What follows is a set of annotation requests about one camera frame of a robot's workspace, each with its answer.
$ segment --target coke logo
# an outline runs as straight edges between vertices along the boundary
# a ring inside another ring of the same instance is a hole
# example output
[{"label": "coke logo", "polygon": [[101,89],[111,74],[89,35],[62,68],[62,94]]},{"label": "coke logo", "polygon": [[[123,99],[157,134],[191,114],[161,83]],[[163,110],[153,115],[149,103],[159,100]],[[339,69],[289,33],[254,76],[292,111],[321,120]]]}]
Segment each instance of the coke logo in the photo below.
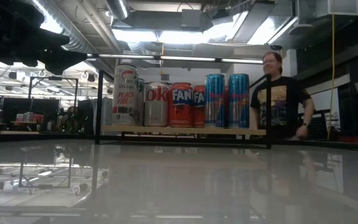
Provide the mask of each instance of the coke logo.
[{"label": "coke logo", "polygon": [[131,70],[123,71],[123,72],[121,73],[121,78],[122,78],[122,79],[125,79],[125,75],[126,75],[126,74],[132,74],[132,73],[134,73],[134,71],[131,71]]},{"label": "coke logo", "polygon": [[162,89],[160,86],[157,87],[157,91],[155,90],[147,90],[146,93],[146,100],[153,101],[153,100],[162,100],[166,101],[168,95],[168,90]]},{"label": "coke logo", "polygon": [[173,104],[192,104],[193,90],[172,90]]}]

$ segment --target yellow cable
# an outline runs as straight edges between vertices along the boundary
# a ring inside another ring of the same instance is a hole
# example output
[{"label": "yellow cable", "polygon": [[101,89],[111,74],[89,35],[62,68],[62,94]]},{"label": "yellow cable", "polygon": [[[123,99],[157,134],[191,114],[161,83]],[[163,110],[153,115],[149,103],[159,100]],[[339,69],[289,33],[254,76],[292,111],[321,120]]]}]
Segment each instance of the yellow cable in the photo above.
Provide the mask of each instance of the yellow cable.
[{"label": "yellow cable", "polygon": [[331,115],[333,110],[333,94],[334,94],[334,81],[335,81],[335,0],[333,0],[333,9],[332,9],[332,20],[333,20],[333,79],[331,84],[331,103],[329,105],[329,124],[328,124],[328,136],[327,140],[329,139],[329,135],[331,134]]}]

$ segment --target wooden shelf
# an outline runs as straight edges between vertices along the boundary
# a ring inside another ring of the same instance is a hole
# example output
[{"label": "wooden shelf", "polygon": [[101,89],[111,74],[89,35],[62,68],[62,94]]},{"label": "wooden shelf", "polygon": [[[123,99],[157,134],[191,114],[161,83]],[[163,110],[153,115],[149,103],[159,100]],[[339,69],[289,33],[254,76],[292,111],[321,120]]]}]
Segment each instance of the wooden shelf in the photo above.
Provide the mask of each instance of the wooden shelf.
[{"label": "wooden shelf", "polygon": [[164,134],[254,134],[266,135],[266,130],[249,130],[241,128],[171,128],[141,126],[102,126],[102,131],[164,133]]},{"label": "wooden shelf", "polygon": [[37,122],[34,122],[34,121],[11,121],[11,123],[17,123],[17,124],[37,124]]}]

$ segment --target soda can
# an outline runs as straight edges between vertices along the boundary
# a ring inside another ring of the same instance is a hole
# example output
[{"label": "soda can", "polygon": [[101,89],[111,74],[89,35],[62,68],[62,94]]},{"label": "soda can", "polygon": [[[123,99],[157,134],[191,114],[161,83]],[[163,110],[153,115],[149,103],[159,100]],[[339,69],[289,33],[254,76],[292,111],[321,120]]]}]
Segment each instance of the soda can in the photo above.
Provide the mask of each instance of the soda can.
[{"label": "soda can", "polygon": [[210,74],[204,78],[206,128],[224,127],[224,75]]},{"label": "soda can", "polygon": [[249,128],[249,77],[229,77],[229,128]]},{"label": "soda can", "polygon": [[168,84],[152,82],[146,88],[144,126],[168,126]]},{"label": "soda can", "polygon": [[120,64],[114,74],[112,124],[136,126],[137,122],[137,69]]},{"label": "soda can", "polygon": [[144,120],[144,79],[137,82],[137,111],[139,126],[143,126]]},{"label": "soda can", "polygon": [[205,118],[204,85],[194,87],[194,127],[203,128]]},{"label": "soda can", "polygon": [[174,83],[169,94],[169,126],[193,127],[193,88],[190,83]]}]

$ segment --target graphic t-shirt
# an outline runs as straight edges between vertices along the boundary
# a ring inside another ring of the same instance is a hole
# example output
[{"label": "graphic t-shirt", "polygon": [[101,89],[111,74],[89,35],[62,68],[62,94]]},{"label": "graphic t-shirt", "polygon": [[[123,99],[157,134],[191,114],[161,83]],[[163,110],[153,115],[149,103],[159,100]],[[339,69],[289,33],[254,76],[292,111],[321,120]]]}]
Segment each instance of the graphic t-shirt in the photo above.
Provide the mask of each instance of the graphic t-shirt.
[{"label": "graphic t-shirt", "polygon": [[[298,105],[310,95],[294,78],[280,77],[272,81],[272,136],[290,138],[298,128]],[[251,107],[258,109],[259,129],[266,127],[266,82],[256,87]]]}]

